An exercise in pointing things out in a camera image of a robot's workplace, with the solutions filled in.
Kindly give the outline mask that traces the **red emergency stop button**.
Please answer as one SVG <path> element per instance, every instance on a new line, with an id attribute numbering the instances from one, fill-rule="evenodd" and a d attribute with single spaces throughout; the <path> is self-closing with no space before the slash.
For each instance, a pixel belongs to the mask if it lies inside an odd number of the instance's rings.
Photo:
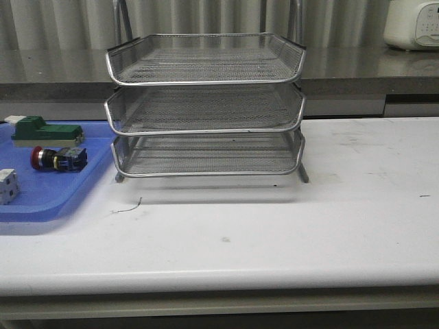
<path id="1" fill-rule="evenodd" d="M 47 149 L 37 146 L 30 155 L 33 169 L 39 171 L 81 171 L 88 164 L 86 148 L 63 147 L 59 150 Z"/>

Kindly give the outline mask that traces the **silver mesh tray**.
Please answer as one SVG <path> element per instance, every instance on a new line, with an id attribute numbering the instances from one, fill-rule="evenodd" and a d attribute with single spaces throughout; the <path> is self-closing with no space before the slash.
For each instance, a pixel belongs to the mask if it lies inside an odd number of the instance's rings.
<path id="1" fill-rule="evenodd" d="M 108 49 L 106 65 L 120 86 L 294 82 L 304 46 L 271 33 L 152 34 Z"/>
<path id="2" fill-rule="evenodd" d="M 126 178 L 287 175 L 303 168 L 305 137 L 299 130 L 118 136 L 110 148 Z"/>
<path id="3" fill-rule="evenodd" d="M 122 87 L 104 104 L 120 136 L 287 132 L 306 97 L 294 84 Z"/>

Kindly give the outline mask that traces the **green terminal block module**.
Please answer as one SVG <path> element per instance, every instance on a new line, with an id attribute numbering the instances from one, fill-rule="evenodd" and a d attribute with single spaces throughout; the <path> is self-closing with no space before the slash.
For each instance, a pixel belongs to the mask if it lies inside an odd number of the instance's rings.
<path id="1" fill-rule="evenodd" d="M 84 139 L 80 125 L 47 123 L 42 117 L 10 115 L 4 119 L 14 127 L 11 135 L 16 147 L 75 147 Z"/>

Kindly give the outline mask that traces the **grey steel counter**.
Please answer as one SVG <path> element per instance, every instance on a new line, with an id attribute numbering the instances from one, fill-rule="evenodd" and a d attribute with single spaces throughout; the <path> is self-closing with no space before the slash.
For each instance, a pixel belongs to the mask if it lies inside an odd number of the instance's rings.
<path id="1" fill-rule="evenodd" d="M 306 117 L 435 117 L 438 53 L 308 48 L 301 86 Z M 103 50 L 1 52 L 2 117 L 103 120 L 113 88 Z"/>

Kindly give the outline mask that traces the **white grey contact block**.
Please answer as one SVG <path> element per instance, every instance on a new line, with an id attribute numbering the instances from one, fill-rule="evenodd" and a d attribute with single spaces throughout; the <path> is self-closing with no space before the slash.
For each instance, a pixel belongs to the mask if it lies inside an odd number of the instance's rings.
<path id="1" fill-rule="evenodd" d="M 0 181 L 0 204 L 6 205 L 12 202 L 20 191 L 16 171 L 14 169 L 2 169 Z"/>

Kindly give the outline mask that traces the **white kitchen appliance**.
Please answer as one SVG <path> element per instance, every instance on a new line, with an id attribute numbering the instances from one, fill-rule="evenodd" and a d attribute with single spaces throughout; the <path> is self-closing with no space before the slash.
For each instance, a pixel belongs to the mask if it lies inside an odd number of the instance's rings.
<path id="1" fill-rule="evenodd" d="M 390 1 L 383 40 L 406 51 L 437 51 L 438 1 Z"/>

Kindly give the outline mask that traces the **silver rack frame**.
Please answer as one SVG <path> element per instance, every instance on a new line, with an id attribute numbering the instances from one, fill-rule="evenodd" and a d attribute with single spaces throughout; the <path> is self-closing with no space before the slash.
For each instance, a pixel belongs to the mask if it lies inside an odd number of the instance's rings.
<path id="1" fill-rule="evenodd" d="M 295 42 L 299 45 L 302 45 L 302 43 L 301 43 L 301 41 L 302 41 L 302 2 L 301 1 L 292 1 L 290 3 L 288 34 L 286 36 L 284 36 L 284 38 L 286 38 L 292 42 Z M 300 80 L 300 78 L 294 82 L 284 82 L 284 84 L 286 84 L 286 83 L 294 84 L 298 88 L 298 90 L 300 91 L 300 89 L 298 87 L 299 80 Z M 177 85 L 177 86 L 200 86 L 200 85 Z M 117 92 L 122 87 L 151 87 L 151 86 L 120 86 L 117 84 L 117 89 L 115 92 Z M 304 165 L 303 165 L 303 168 L 301 170 L 296 170 L 296 171 L 294 171 L 294 173 L 297 173 L 299 178 L 303 182 L 308 182 L 309 178 L 308 178 L 308 175 L 307 175 L 307 172 L 305 170 Z M 126 178 L 126 177 L 120 176 L 117 173 L 117 175 L 116 175 L 117 181 L 122 181 L 124 178 Z"/>

